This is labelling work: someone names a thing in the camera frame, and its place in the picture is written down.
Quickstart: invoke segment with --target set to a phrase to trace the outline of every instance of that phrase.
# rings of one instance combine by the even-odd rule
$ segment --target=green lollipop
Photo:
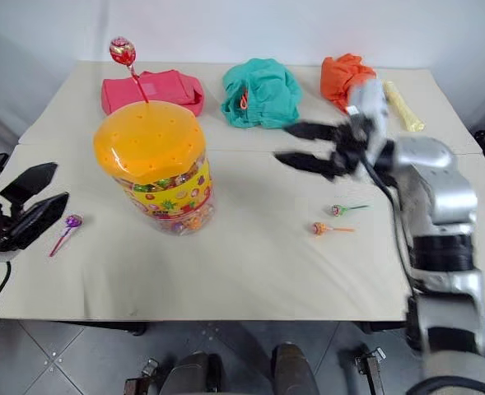
[[[368,207],[367,205],[362,205],[362,206],[354,206],[354,207],[345,207],[341,206],[340,204],[334,204],[331,207],[331,212],[333,216],[341,216],[348,210],[356,210],[357,208],[365,208]]]

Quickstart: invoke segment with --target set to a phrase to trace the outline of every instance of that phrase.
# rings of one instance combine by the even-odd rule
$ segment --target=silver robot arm
[[[483,277],[474,265],[472,245],[476,194],[443,143],[429,137],[387,140],[381,81],[357,87],[347,111],[349,122],[342,125],[297,123],[285,128],[296,137],[335,142],[328,160],[305,152],[275,156],[330,180],[370,175],[393,205],[394,236],[411,291],[408,343],[423,356],[425,380],[408,393],[434,393],[445,387],[454,394],[475,389],[485,393]],[[389,186],[395,187],[398,198]],[[401,243],[407,246],[408,258]]]
[[[391,156],[413,288],[408,337],[422,350],[424,378],[485,383],[483,276],[472,245],[476,194],[437,140],[400,138]]]

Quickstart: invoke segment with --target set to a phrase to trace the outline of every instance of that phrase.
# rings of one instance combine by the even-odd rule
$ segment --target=orange lid
[[[185,173],[204,150],[194,114],[165,101],[127,105],[108,116],[94,136],[105,172],[141,185]]]

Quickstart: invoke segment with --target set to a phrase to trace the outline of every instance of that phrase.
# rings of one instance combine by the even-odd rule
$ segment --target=pink cloth
[[[193,111],[195,115],[202,112],[205,96],[200,81],[186,76],[176,70],[167,72],[142,72],[140,83],[149,100],[160,100],[182,105]],[[103,80],[101,87],[101,107],[105,113],[142,101],[140,93],[132,77],[119,80]]]

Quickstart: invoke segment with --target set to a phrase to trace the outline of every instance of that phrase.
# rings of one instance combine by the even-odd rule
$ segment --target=lollipop
[[[342,214],[344,214],[348,210],[356,210],[357,208],[365,208],[365,207],[368,207],[368,206],[363,205],[363,206],[345,207],[345,206],[341,206],[339,204],[334,204],[330,208],[330,211],[332,212],[333,216],[341,216]]]
[[[67,223],[67,226],[64,228],[63,233],[61,234],[61,237],[59,238],[58,242],[54,246],[54,249],[52,249],[52,252],[49,255],[50,257],[53,257],[55,253],[58,252],[61,242],[64,240],[65,237],[67,237],[67,235],[70,233],[70,230],[72,230],[73,228],[77,228],[78,226],[81,226],[81,224],[83,223],[83,219],[76,214],[72,214],[71,216],[67,217],[66,223]]]
[[[316,235],[321,236],[330,230],[337,230],[339,232],[354,232],[353,228],[334,228],[333,226],[328,226],[322,222],[314,222],[313,231]]]
[[[127,66],[130,74],[133,76],[140,93],[143,96],[143,99],[146,103],[149,102],[147,95],[145,95],[145,91],[142,88],[142,84],[140,84],[140,76],[136,74],[134,71],[134,60],[136,60],[136,49],[134,48],[134,44],[125,39],[124,37],[116,37],[112,41],[110,41],[110,56],[112,59],[119,63]]]

